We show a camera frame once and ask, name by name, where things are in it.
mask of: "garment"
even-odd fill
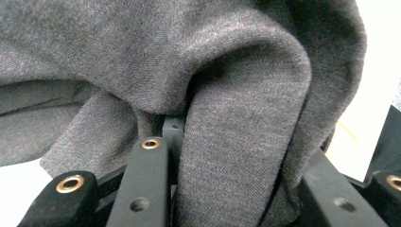
[[[70,125],[65,117],[35,151],[45,151],[41,164],[52,176],[83,169],[101,177],[123,165],[131,143],[152,135],[165,115],[186,115],[174,211],[181,226],[296,220],[297,185],[353,98],[365,49],[350,0],[0,4],[0,90],[50,80],[100,89],[83,92],[89,100]],[[58,89],[46,89],[53,92],[38,98],[53,100],[46,97]],[[25,95],[1,97],[0,110],[10,107],[0,117],[29,114],[37,104],[18,94]],[[1,140],[0,150],[6,146]],[[25,151],[2,155],[2,165],[11,164]]]

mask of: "hole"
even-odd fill
[[[354,212],[357,210],[357,208],[345,198],[335,198],[334,204],[336,204],[339,208],[348,212]]]
[[[69,176],[57,184],[56,190],[62,194],[70,193],[82,187],[83,183],[84,179],[82,176],[80,175]]]
[[[78,181],[73,179],[71,181],[68,181],[68,182],[64,183],[62,186],[63,187],[73,187],[73,186],[75,186],[77,184],[78,184]]]
[[[142,143],[142,148],[153,149],[159,147],[160,142],[156,139],[148,139]]]
[[[401,178],[396,176],[388,176],[387,183],[394,189],[401,191]]]
[[[135,212],[141,212],[149,207],[149,201],[146,198],[138,198],[135,201],[133,201],[130,205],[130,209]]]

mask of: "folded fabric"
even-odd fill
[[[52,176],[101,177],[164,115],[186,114],[181,226],[295,221],[308,159],[353,98],[366,48],[350,0],[5,0],[0,15],[0,85],[102,90],[45,154]],[[13,109],[41,103],[24,100]]]

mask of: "white surface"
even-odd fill
[[[30,204],[51,181],[39,160],[0,167],[0,226],[16,226]]]
[[[357,1],[368,35],[362,82],[326,156],[363,182],[401,76],[401,1]]]

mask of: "gold ring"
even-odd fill
[[[397,189],[398,191],[401,191],[401,178],[395,177],[395,176],[388,176],[387,177],[387,183],[391,187]]]
[[[84,179],[80,175],[69,176],[57,184],[56,190],[62,194],[78,190],[83,186]]]
[[[142,143],[142,148],[153,149],[153,148],[159,147],[159,145],[160,145],[160,142],[158,140],[148,139],[148,140],[144,141],[144,143]]]

